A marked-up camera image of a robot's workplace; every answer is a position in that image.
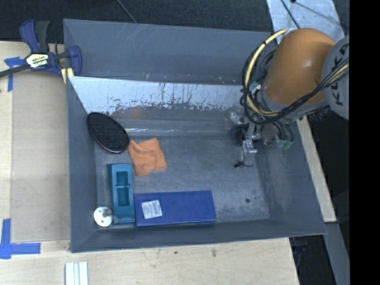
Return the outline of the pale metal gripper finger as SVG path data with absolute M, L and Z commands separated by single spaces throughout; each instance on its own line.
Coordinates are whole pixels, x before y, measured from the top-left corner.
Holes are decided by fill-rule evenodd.
M 241 155 L 241 165 L 242 166 L 248 166 L 249 162 L 249 153 L 248 153 L 248 148 L 246 145 L 246 141 L 242 141 L 242 155 Z
M 254 165 L 254 158 L 257 153 L 256 143 L 253 141 L 248 142 L 248 166 L 252 167 Z

